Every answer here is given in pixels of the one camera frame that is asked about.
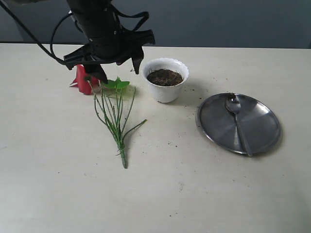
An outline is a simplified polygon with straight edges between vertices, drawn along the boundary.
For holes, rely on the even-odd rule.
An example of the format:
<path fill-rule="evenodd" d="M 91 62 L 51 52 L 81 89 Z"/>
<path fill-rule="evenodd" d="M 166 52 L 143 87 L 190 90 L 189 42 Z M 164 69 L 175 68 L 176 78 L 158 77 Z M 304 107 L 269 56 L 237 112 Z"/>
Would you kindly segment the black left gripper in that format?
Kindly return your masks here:
<path fill-rule="evenodd" d="M 68 69 L 83 65 L 87 75 L 107 84 L 101 64 L 123 64 L 132 60 L 136 75 L 144 58 L 142 46 L 154 44 L 152 30 L 139 31 L 149 19 L 148 14 L 73 14 L 75 24 L 88 39 L 88 43 L 64 55 Z"/>

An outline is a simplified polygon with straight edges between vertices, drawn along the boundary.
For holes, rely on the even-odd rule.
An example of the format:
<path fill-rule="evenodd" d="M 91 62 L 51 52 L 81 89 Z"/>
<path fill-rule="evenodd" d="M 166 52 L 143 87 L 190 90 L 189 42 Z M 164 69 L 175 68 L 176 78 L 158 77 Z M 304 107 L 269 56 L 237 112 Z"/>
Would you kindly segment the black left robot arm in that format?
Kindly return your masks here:
<path fill-rule="evenodd" d="M 140 20 L 129 30 L 120 21 L 120 17 L 128 16 L 121 13 L 109 0 L 69 0 L 68 5 L 88 39 L 87 44 L 64 56 L 65 66 L 69 70 L 82 65 L 86 74 L 106 83 L 107 76 L 102 64 L 122 65 L 131 59 L 135 73 L 139 74 L 144 58 L 142 47 L 155 43 L 152 30 L 139 31 L 149 19 L 148 12 L 132 15 L 131 18 Z"/>

